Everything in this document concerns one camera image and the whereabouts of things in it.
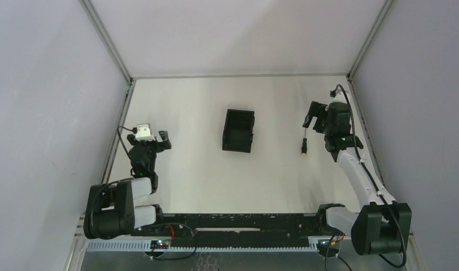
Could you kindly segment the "control circuit board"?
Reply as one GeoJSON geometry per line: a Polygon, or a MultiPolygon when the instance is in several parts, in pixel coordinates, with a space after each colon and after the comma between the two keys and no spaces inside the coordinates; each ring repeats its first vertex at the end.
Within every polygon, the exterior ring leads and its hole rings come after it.
{"type": "Polygon", "coordinates": [[[150,250],[167,250],[171,245],[168,239],[152,240],[150,243],[150,250]]]}
{"type": "Polygon", "coordinates": [[[335,258],[340,252],[342,244],[340,242],[329,242],[328,240],[317,243],[317,253],[322,257],[335,258]]]}

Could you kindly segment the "right control circuit board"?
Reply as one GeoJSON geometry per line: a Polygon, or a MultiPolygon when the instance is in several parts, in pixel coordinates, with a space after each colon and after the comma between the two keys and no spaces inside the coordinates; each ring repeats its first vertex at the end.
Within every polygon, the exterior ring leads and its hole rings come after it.
{"type": "Polygon", "coordinates": [[[340,242],[329,242],[328,240],[317,243],[317,253],[322,257],[335,258],[340,252],[342,244],[340,242]]]}

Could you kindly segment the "left control circuit board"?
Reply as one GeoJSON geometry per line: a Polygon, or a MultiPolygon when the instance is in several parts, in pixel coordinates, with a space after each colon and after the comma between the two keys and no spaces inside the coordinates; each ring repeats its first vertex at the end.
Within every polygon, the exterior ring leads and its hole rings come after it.
{"type": "Polygon", "coordinates": [[[171,245],[168,239],[152,240],[150,243],[150,250],[167,250],[171,245]]]}

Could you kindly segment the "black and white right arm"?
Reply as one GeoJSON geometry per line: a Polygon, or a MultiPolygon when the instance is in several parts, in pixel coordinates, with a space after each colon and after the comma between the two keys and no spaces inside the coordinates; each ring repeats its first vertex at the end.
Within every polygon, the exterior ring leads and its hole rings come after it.
{"type": "Polygon", "coordinates": [[[317,216],[327,232],[349,235],[359,255],[383,255],[406,251],[412,211],[399,203],[366,165],[364,145],[351,132],[348,104],[312,101],[303,127],[324,135],[325,149],[347,176],[361,209],[350,211],[344,204],[319,206],[317,216]]]}

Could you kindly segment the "black plastic bin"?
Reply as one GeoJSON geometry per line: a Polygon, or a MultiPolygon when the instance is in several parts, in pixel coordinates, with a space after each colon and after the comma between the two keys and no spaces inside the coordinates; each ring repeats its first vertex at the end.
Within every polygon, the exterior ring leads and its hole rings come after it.
{"type": "Polygon", "coordinates": [[[250,153],[255,112],[228,109],[222,134],[222,150],[250,153]]]}

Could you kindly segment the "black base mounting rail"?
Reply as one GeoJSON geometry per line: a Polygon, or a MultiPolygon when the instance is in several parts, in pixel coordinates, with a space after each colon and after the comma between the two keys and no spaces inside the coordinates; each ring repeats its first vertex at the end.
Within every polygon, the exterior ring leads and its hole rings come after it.
{"type": "Polygon", "coordinates": [[[183,246],[302,246],[345,234],[328,227],[315,213],[166,214],[161,222],[141,226],[134,237],[170,237],[183,246]]]}

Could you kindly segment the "black and yellow screwdriver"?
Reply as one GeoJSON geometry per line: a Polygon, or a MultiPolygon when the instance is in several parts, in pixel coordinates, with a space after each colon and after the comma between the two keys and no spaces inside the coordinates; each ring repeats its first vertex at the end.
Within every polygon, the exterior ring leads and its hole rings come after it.
{"type": "Polygon", "coordinates": [[[301,154],[303,156],[306,156],[307,154],[307,130],[308,128],[304,127],[304,134],[303,134],[303,141],[302,141],[302,144],[301,144],[301,154]]]}

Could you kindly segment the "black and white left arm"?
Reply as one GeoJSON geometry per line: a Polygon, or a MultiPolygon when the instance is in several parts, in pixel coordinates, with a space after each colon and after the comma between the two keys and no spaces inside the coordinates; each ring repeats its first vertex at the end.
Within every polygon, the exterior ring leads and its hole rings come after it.
{"type": "Polygon", "coordinates": [[[113,239],[158,220],[161,215],[158,204],[137,207],[134,202],[158,189],[156,158],[172,147],[167,131],[160,131],[159,136],[161,139],[157,140],[148,128],[141,132],[133,129],[127,135],[131,148],[123,149],[130,161],[130,176],[90,187],[83,225],[85,237],[113,239]]]}

